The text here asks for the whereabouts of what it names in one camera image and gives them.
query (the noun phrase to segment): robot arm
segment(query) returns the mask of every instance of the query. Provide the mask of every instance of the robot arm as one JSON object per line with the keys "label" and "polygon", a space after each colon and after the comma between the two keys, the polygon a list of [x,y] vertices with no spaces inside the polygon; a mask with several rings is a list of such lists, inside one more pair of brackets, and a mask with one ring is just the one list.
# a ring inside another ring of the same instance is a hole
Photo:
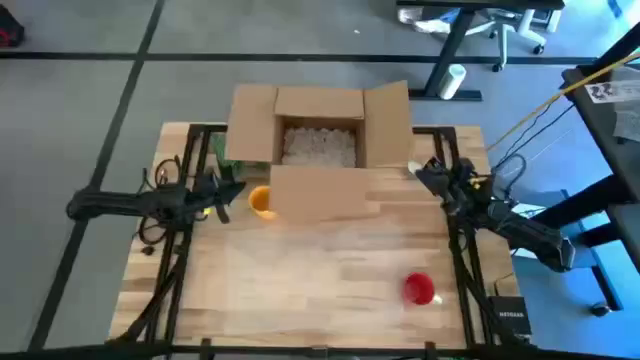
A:
{"label": "robot arm", "polygon": [[224,205],[229,205],[245,187],[232,177],[220,179],[213,169],[194,181],[192,190],[181,184],[157,184],[141,193],[116,193],[86,187],[73,195],[67,205],[67,216],[89,220],[100,215],[125,215],[152,218],[165,229],[181,231],[196,221],[198,213],[214,207],[224,224],[229,222]]}
{"label": "robot arm", "polygon": [[533,252],[540,262],[557,272],[571,269],[575,249],[559,230],[511,211],[509,204],[492,196],[493,176],[479,176],[469,159],[461,158],[451,170],[432,158],[423,167],[409,163],[411,171],[431,193],[443,199],[450,216],[486,228],[509,242],[512,249]]}

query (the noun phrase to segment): wooden table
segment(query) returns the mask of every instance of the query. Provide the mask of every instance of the wooden table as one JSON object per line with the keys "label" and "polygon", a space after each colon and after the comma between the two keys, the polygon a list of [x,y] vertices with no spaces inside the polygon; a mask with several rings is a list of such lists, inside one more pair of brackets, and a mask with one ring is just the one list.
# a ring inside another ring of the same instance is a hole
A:
{"label": "wooden table", "polygon": [[[154,167],[182,155],[188,127],[164,125]],[[480,128],[456,132],[460,155],[488,173]],[[434,154],[432,136],[414,136],[414,158],[426,162]],[[207,163],[215,163],[213,154]],[[466,348],[445,216],[421,183],[401,169],[376,170],[367,195],[375,209],[370,217],[302,226],[265,221],[249,209],[249,191],[267,184],[267,174],[264,167],[244,170],[247,187],[229,208],[230,224],[212,216],[195,225],[174,343],[212,338],[227,346],[421,348],[433,341],[438,348]],[[484,230],[477,243],[486,289],[493,292],[494,282],[513,272],[509,248]],[[134,239],[112,337],[152,296],[161,246],[151,256],[142,247]],[[443,304],[403,304],[402,282],[413,271],[433,278]],[[515,276],[498,287],[500,295],[518,295]],[[470,299],[481,341],[479,311]]]}

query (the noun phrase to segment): cardboard box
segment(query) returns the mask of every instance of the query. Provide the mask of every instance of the cardboard box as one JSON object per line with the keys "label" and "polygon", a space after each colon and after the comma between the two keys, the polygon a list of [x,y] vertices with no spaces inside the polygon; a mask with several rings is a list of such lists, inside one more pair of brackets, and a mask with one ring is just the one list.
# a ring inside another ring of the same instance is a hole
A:
{"label": "cardboard box", "polygon": [[[371,169],[405,167],[413,145],[405,81],[371,90],[238,85],[228,126],[227,159],[272,164],[270,208],[285,219],[366,213]],[[289,127],[353,131],[357,168],[281,165]]]}

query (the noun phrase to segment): orange cup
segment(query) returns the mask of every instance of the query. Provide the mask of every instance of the orange cup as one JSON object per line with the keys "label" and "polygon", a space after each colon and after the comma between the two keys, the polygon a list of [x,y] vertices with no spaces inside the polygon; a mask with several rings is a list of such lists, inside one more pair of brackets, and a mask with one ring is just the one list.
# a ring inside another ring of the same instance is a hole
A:
{"label": "orange cup", "polygon": [[257,186],[249,194],[249,206],[261,218],[273,220],[276,213],[269,210],[269,194],[271,190],[268,186]]}

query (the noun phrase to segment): floor tile line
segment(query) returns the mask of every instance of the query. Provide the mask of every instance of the floor tile line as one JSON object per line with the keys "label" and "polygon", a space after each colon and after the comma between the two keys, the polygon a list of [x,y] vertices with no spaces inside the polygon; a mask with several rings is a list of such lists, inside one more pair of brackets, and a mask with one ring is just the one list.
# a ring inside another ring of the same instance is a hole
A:
{"label": "floor tile line", "polygon": [[[142,67],[144,65],[144,54],[149,51],[149,46],[151,45],[153,34],[155,33],[155,30],[158,26],[164,3],[165,0],[156,0],[153,11],[151,12],[151,17],[149,18],[149,23],[147,24],[145,34],[138,48],[136,59],[133,63],[133,66],[131,67],[127,82],[120,96],[120,101],[109,125],[109,130],[105,136],[105,140],[100,149],[96,167],[89,183],[91,187],[94,187],[96,189],[99,189],[102,185],[107,167],[109,165],[109,162],[111,161],[111,156],[113,155],[115,144],[118,140],[118,136],[120,135],[120,129],[122,128],[122,124],[124,123],[131,98],[135,91],[140,73],[142,71]],[[73,271],[73,264],[76,260],[78,251],[82,244],[82,239],[87,228],[87,223],[87,221],[77,221],[73,226],[73,230],[71,231],[71,235],[65,246],[62,259],[58,264],[53,283],[51,284],[51,287],[47,294],[47,298],[44,302],[44,306],[42,307],[39,318],[37,320],[36,327],[31,336],[31,340],[29,341],[28,350],[30,351],[40,350],[44,348],[44,345],[46,344],[47,337],[49,336],[49,331],[51,330],[56,312],[60,305],[60,301],[62,300],[62,297],[64,295],[64,290],[69,280],[69,276]]]}
{"label": "floor tile line", "polygon": [[[16,60],[92,60],[135,61],[137,53],[109,52],[0,52],[0,59]],[[260,53],[144,53],[144,61],[203,61],[203,62],[347,62],[347,63],[424,63],[434,64],[437,55],[376,55],[376,54],[260,54]],[[508,65],[589,65],[595,57],[580,56],[512,56]],[[457,64],[490,64],[496,56],[458,56]]]}

